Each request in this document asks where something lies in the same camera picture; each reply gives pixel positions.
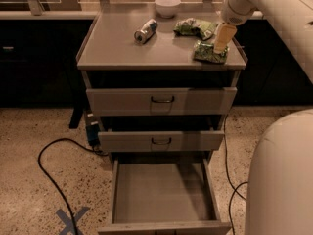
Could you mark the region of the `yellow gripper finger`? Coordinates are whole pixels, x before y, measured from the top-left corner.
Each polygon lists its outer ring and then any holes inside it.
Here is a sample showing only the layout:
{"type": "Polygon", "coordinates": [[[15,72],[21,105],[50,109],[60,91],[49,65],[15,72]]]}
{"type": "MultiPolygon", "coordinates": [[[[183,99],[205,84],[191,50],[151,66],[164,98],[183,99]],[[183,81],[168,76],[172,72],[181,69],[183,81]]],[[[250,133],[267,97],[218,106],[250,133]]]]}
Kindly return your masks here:
{"type": "Polygon", "coordinates": [[[236,32],[237,28],[229,23],[223,23],[221,26],[219,26],[214,40],[213,51],[216,54],[222,53],[236,32]]]}

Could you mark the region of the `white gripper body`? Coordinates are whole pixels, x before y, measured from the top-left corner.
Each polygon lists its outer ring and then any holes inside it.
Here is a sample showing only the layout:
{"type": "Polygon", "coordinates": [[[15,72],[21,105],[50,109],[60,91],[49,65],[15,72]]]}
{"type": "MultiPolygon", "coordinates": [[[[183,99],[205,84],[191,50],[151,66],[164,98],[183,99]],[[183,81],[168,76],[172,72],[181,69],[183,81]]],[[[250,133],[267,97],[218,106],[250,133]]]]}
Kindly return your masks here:
{"type": "Polygon", "coordinates": [[[249,0],[224,0],[220,17],[224,23],[237,26],[244,24],[255,10],[249,0]]]}

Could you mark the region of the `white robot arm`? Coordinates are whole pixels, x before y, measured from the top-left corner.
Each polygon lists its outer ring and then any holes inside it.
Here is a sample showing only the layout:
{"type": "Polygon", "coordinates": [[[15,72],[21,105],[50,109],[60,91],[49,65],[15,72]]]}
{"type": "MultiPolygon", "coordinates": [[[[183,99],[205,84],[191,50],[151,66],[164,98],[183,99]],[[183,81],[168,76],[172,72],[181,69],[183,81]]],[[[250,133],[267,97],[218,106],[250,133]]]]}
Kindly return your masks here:
{"type": "MultiPolygon", "coordinates": [[[[260,10],[313,79],[313,0],[224,0],[215,52],[260,10]]],[[[262,134],[250,162],[245,235],[313,235],[313,110],[289,114],[262,134]]]]}

